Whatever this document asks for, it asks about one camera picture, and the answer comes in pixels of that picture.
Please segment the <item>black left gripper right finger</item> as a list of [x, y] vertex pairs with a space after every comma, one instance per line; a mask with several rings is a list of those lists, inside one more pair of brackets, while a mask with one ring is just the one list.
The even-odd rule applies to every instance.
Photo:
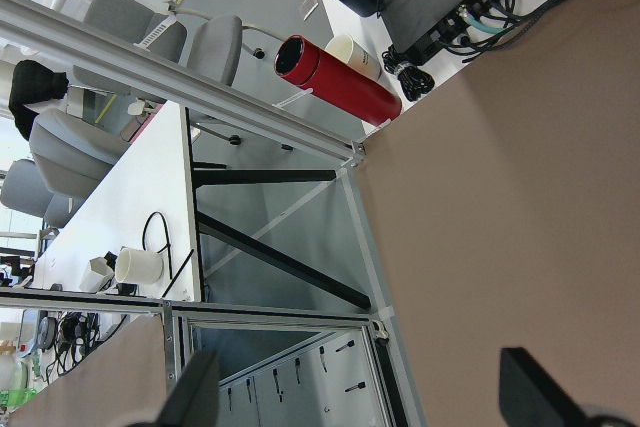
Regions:
[[499, 410], [507, 426], [584, 426], [587, 416], [523, 347], [500, 351]]

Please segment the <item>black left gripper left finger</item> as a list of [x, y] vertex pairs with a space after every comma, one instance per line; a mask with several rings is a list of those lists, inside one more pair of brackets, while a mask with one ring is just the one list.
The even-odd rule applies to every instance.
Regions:
[[219, 362], [212, 351], [194, 353], [182, 371], [156, 426], [216, 426], [219, 412]]

